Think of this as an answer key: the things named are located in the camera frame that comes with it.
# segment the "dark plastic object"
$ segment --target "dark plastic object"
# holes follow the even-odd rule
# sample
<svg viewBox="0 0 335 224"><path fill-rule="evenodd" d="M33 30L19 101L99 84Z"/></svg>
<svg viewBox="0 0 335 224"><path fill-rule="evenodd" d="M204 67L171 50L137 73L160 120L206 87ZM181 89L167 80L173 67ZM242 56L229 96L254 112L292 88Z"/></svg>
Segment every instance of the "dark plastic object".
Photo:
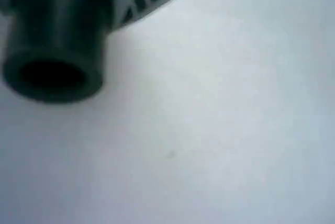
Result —
<svg viewBox="0 0 335 224"><path fill-rule="evenodd" d="M104 82L108 34L167 1L0 0L0 11L11 16L4 80L46 103L89 98Z"/></svg>

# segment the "cylindrical nozzle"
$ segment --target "cylindrical nozzle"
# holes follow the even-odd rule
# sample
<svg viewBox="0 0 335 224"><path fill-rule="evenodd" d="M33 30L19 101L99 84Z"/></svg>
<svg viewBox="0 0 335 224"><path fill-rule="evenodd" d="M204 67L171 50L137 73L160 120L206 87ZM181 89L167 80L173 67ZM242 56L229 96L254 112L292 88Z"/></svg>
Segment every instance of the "cylindrical nozzle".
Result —
<svg viewBox="0 0 335 224"><path fill-rule="evenodd" d="M83 100L104 79L108 0L14 0L3 63L16 92L46 103Z"/></svg>

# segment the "white surface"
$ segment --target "white surface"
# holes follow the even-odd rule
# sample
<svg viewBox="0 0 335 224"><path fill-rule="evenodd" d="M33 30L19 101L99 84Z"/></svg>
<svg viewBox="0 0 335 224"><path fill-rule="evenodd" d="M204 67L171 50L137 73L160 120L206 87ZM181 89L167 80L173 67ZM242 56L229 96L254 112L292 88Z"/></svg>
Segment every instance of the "white surface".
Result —
<svg viewBox="0 0 335 224"><path fill-rule="evenodd" d="M111 36L93 100L1 84L0 223L334 223L334 25L333 0L176 0Z"/></svg>

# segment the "white backdrop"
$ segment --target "white backdrop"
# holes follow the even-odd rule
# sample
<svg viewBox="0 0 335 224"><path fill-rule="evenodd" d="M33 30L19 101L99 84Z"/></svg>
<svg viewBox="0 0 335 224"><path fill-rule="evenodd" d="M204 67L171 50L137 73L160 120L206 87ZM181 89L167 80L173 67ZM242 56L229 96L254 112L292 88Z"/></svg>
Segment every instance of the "white backdrop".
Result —
<svg viewBox="0 0 335 224"><path fill-rule="evenodd" d="M334 223L334 7L175 0L111 35L94 99L1 83L0 223Z"/></svg>

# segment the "small speck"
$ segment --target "small speck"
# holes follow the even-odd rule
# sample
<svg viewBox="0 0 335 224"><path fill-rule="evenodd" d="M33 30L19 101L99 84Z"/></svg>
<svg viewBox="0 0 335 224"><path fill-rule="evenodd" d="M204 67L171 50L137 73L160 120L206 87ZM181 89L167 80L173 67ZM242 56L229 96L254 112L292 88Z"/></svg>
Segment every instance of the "small speck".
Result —
<svg viewBox="0 0 335 224"><path fill-rule="evenodd" d="M166 158L167 159L173 159L177 156L177 152L175 150L171 150L167 153Z"/></svg>

